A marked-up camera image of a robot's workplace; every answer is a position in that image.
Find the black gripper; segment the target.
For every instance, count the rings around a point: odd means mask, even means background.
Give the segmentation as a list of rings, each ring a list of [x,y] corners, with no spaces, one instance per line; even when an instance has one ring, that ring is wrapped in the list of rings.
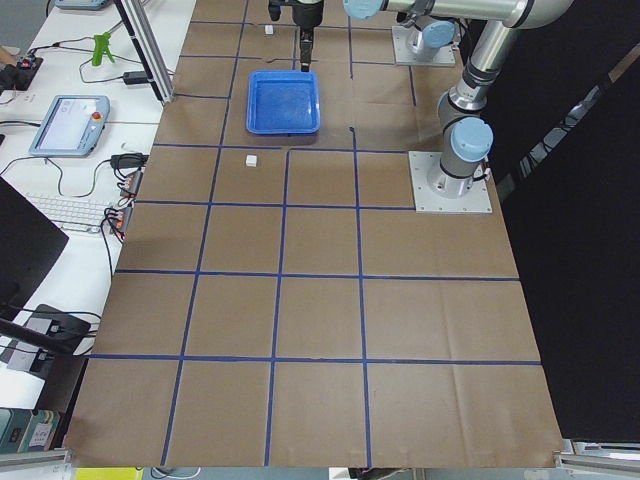
[[[300,28],[315,28],[322,23],[322,0],[292,2],[292,19]],[[313,29],[300,29],[300,70],[309,71],[312,63]]]

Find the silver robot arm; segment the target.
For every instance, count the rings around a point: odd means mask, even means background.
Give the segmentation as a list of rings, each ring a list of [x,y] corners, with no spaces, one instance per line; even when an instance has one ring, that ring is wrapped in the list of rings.
[[[570,1],[345,1],[352,18],[369,19],[380,11],[418,17],[455,17],[484,20],[486,25],[468,59],[459,82],[443,94],[438,118],[444,148],[439,163],[427,173],[434,193],[457,199],[468,193],[474,172],[492,143],[491,127],[479,118],[487,92],[498,77],[520,30],[548,25],[561,17]]]
[[[420,20],[430,14],[433,1],[343,1],[345,13],[357,20],[369,19],[382,11],[397,13],[396,22],[403,28],[414,29],[408,40],[408,48],[415,53],[427,50],[438,51],[449,45],[456,32],[455,21],[450,18],[436,19],[420,24]],[[282,7],[291,8],[291,16],[299,30],[300,70],[308,72],[312,63],[314,29],[321,25],[324,1],[270,1],[269,15],[278,21]]]

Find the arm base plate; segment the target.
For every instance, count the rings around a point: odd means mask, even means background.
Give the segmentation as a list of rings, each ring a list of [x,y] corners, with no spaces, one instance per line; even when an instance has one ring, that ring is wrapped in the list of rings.
[[[452,50],[456,27],[450,21],[435,21],[421,30],[393,26],[391,32],[398,65],[453,67],[456,63]]]
[[[415,210],[422,214],[491,214],[486,175],[478,166],[466,179],[448,176],[440,152],[409,151]]]

